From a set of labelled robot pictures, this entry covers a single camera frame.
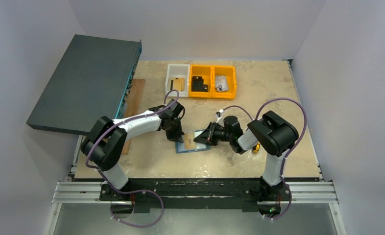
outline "tan tabletop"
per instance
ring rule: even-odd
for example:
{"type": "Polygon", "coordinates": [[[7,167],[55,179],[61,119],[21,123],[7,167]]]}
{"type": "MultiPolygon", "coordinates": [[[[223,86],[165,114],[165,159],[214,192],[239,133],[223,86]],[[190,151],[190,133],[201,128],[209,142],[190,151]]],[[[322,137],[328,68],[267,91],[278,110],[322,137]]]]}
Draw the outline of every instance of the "tan tabletop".
{"type": "MultiPolygon", "coordinates": [[[[163,104],[168,64],[232,65],[236,68],[236,99],[179,99],[186,109],[181,121],[184,132],[205,129],[211,121],[215,121],[215,112],[229,105],[244,107],[254,118],[259,107],[272,98],[298,100],[286,61],[139,61],[135,78],[146,80],[139,113],[163,104]]],[[[301,132],[303,116],[295,104],[276,101],[261,114],[268,110],[275,111],[301,132]]],[[[223,115],[237,116],[243,130],[250,121],[237,108],[231,108],[223,115]]],[[[241,178],[263,174],[266,161],[263,148],[258,154],[248,151],[240,155],[234,153],[227,142],[218,143],[208,151],[176,154],[174,142],[167,140],[164,131],[150,132],[132,139],[129,154],[122,155],[119,164],[130,178],[241,178]]],[[[75,178],[100,178],[93,169],[85,167],[84,158],[80,153],[75,178]]],[[[285,176],[319,177],[308,131],[290,154],[285,176]]]]}

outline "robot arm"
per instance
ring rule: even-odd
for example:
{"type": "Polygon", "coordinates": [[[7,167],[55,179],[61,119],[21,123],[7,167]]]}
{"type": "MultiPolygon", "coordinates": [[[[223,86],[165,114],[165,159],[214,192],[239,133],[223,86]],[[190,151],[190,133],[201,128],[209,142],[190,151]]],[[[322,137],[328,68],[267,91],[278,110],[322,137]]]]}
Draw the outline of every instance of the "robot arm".
{"type": "Polygon", "coordinates": [[[233,151],[240,154],[259,142],[267,152],[265,171],[261,178],[260,200],[271,197],[282,187],[281,164],[286,152],[298,140],[298,131],[273,111],[266,112],[260,120],[251,121],[244,134],[235,116],[224,118],[224,126],[219,123],[220,119],[222,117],[218,115],[217,122],[211,122],[194,141],[208,145],[228,141],[233,151]]]}
{"type": "Polygon", "coordinates": [[[105,136],[108,138],[107,141],[102,140],[90,157],[90,160],[99,167],[109,182],[117,189],[121,189],[129,180],[118,164],[126,141],[146,132],[160,130],[165,130],[169,141],[183,141],[184,132],[182,131],[181,118],[178,116],[181,111],[184,110],[185,112],[185,109],[180,103],[173,101],[169,102],[170,107],[164,111],[160,111],[164,107],[162,105],[150,108],[142,114],[123,119],[110,120],[107,117],[101,117],[81,144],[80,150],[88,155],[94,143],[106,130],[122,122],[115,130],[105,136]]]}

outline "white plastic bin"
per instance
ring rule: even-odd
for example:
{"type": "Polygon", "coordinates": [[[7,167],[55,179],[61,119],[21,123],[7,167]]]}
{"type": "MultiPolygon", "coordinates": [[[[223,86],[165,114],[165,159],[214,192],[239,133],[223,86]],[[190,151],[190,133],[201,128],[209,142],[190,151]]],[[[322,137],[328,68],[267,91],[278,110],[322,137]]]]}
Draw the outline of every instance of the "white plastic bin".
{"type": "MultiPolygon", "coordinates": [[[[176,78],[184,78],[184,89],[183,91],[179,91],[179,93],[180,97],[188,97],[190,65],[168,64],[167,79],[165,80],[165,94],[171,90],[170,81],[176,78]]],[[[175,92],[171,92],[168,97],[175,97],[176,95],[175,92]]]]}

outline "gray floor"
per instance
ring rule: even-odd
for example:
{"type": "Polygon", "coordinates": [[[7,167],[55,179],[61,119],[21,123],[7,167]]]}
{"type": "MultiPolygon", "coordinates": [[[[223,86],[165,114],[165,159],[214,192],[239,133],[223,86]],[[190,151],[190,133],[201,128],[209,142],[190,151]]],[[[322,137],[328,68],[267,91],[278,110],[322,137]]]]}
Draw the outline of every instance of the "gray floor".
{"type": "MultiPolygon", "coordinates": [[[[156,225],[137,229],[110,220],[108,204],[63,204],[56,235],[335,235],[328,204],[294,204],[277,221],[261,219],[259,213],[240,210],[166,210],[156,225]]],[[[126,221],[146,224],[159,210],[150,214],[133,214],[126,221]]]]}

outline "black mounting base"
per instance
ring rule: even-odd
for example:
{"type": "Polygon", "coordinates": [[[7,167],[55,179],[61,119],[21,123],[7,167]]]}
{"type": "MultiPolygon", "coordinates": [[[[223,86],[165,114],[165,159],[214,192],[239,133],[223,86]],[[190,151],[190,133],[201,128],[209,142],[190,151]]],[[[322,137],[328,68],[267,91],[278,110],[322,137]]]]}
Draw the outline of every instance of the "black mounting base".
{"type": "MultiPolygon", "coordinates": [[[[266,214],[271,205],[258,205],[260,178],[205,178],[205,179],[130,179],[123,191],[148,189],[161,196],[166,209],[239,209],[243,212],[266,214]]],[[[289,197],[284,188],[278,192],[282,201],[289,197]]],[[[130,195],[120,195],[107,184],[101,187],[100,201],[130,201],[130,195]]],[[[276,194],[264,201],[276,201],[276,194]]],[[[148,213],[160,208],[159,200],[150,193],[136,193],[134,213],[148,213]]]]}

